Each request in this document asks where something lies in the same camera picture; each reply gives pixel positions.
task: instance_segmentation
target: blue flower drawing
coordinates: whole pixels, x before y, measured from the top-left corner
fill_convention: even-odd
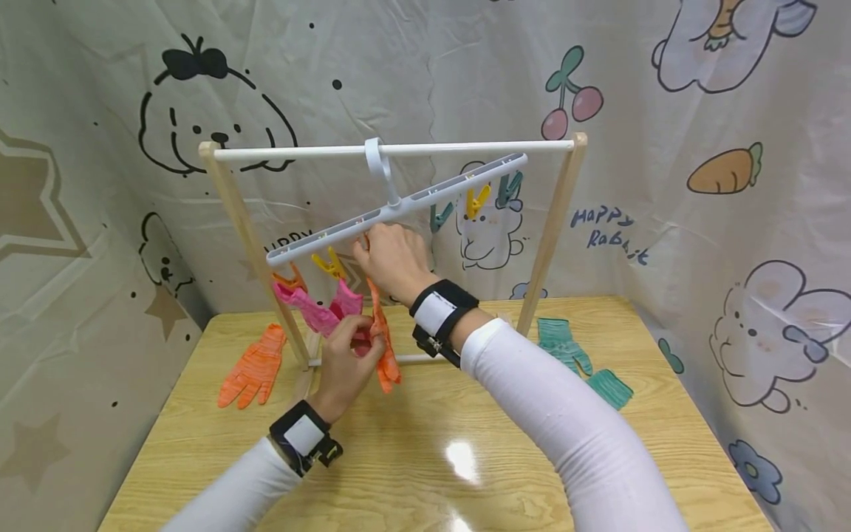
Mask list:
[[[777,485],[783,482],[783,475],[774,463],[760,456],[744,440],[736,440],[729,445],[730,460],[745,486],[759,494],[768,504],[780,503],[780,490]]]

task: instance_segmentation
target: orange glove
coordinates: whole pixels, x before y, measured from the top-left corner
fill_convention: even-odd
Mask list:
[[[390,342],[390,327],[387,325],[384,310],[381,309],[378,288],[369,277],[367,277],[367,284],[373,298],[373,324],[369,329],[369,335],[384,335],[384,340],[387,343],[387,348],[384,350],[384,354],[381,355],[381,359],[378,361],[378,366],[375,370],[378,372],[378,381],[381,384],[381,389],[384,390],[384,393],[390,393],[393,389],[393,382],[396,384],[402,382],[402,374],[399,373],[396,354],[393,352],[393,345]]]
[[[247,407],[255,395],[259,395],[258,403],[266,404],[277,370],[281,367],[281,348],[286,342],[287,337],[280,325],[271,323],[266,327],[260,341],[248,346],[222,383],[219,408],[233,403],[237,395],[237,408],[240,410]]]

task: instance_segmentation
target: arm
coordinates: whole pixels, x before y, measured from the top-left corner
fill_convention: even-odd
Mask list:
[[[374,226],[363,270],[405,306],[439,277],[422,238]],[[641,439],[578,375],[515,331],[474,309],[449,337],[461,368],[478,380],[552,463],[577,530],[688,530]]]
[[[307,398],[307,402],[329,425],[333,425],[354,403],[384,354],[385,341],[381,336],[372,339],[371,347],[363,357],[356,357],[351,352],[354,334],[359,329],[368,329],[371,324],[371,317],[346,316],[323,343],[319,388]],[[253,530],[278,499],[300,483],[301,477],[277,444],[268,437],[262,437],[166,523],[163,530]]]
[[[184,530],[253,530],[282,496],[301,482],[269,438],[262,437],[230,469],[163,527]]]

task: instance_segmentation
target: cherry drawing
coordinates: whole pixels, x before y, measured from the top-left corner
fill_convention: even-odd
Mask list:
[[[540,125],[540,134],[546,140],[560,140],[568,133],[568,112],[564,110],[565,91],[570,91],[574,96],[570,112],[576,122],[584,122],[594,117],[603,108],[603,93],[600,89],[592,85],[580,87],[569,79],[570,74],[576,70],[584,58],[585,51],[581,46],[572,47],[562,58],[562,67],[546,80],[546,92],[561,91],[558,107],[546,115],[544,122]]]

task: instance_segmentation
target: white plastic hanger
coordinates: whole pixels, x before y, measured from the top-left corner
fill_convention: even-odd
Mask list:
[[[315,232],[281,248],[273,249],[266,255],[266,262],[272,269],[282,268],[290,262],[316,253],[334,243],[351,240],[381,222],[397,220],[408,213],[424,209],[441,201],[453,200],[462,192],[488,183],[492,179],[519,169],[528,161],[525,153],[512,153],[492,163],[485,164],[471,172],[455,176],[450,180],[432,185],[425,190],[406,197],[399,197],[390,170],[390,161],[379,149],[380,139],[369,139],[364,143],[364,152],[370,174],[385,183],[387,205],[373,209],[351,220],[344,221],[322,231]]]

